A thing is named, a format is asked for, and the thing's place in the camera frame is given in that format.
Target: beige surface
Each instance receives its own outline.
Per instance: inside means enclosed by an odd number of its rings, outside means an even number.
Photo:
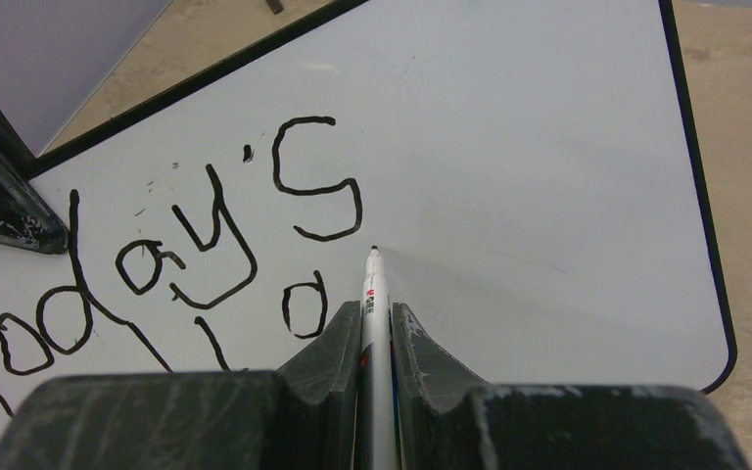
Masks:
[[[59,145],[300,18],[326,0],[175,0],[62,133]],[[739,345],[713,402],[752,464],[752,10],[677,3],[687,81]]]

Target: whiteboard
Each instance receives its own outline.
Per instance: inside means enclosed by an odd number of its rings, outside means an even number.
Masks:
[[[718,384],[732,332],[663,5],[665,27],[655,2],[334,4],[42,159],[77,253],[0,247],[1,396],[277,367],[373,244],[392,301],[487,380]]]

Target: black whiteboard frame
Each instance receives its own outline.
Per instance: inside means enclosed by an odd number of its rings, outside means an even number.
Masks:
[[[35,162],[27,166],[24,176],[27,179],[32,179],[51,168],[67,162],[91,147],[94,147],[106,139],[126,130],[128,127],[150,117],[151,115],[159,113],[165,108],[168,108],[183,98],[211,85],[246,64],[249,64],[288,42],[301,37],[313,29],[332,21],[367,1],[368,0],[335,0],[329,3],[306,17],[266,36],[264,39],[246,49],[243,49],[213,66],[192,75],[121,115],[113,117],[97,127],[94,127],[61,147],[42,155]],[[703,392],[711,393],[719,388],[733,371],[737,357],[736,339],[733,335],[733,321],[730,317],[728,294],[725,289],[725,279],[722,273],[719,246],[717,245],[716,231],[714,230],[713,217],[711,216],[711,205],[708,198],[705,173],[702,169],[702,160],[699,155],[699,140],[696,136],[693,110],[690,106],[687,80],[684,75],[682,51],[679,45],[679,35],[677,33],[672,0],[659,0],[659,9],[661,11],[665,37],[667,38],[667,48],[670,55],[671,69],[673,70],[673,79],[679,98],[681,122],[684,127],[684,138],[687,142],[687,150],[690,155],[690,164],[693,169],[693,181],[696,187],[696,195],[699,200],[699,210],[702,216],[702,224],[705,229],[705,241],[708,245],[708,258],[711,264],[714,284],[716,285],[717,299],[719,301],[720,312],[722,313],[722,323],[725,329],[726,341],[728,343],[728,363],[726,364],[725,369],[713,383],[703,389]]]

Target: white marker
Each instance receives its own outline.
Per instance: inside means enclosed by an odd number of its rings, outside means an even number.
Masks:
[[[391,360],[391,303],[385,263],[374,246],[364,270],[361,358],[355,427],[355,468],[398,468]]]

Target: marker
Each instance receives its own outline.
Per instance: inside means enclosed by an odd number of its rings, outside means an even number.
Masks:
[[[391,303],[385,263],[375,245],[370,248],[364,274],[354,468],[395,469],[399,467],[399,450],[394,421]]]

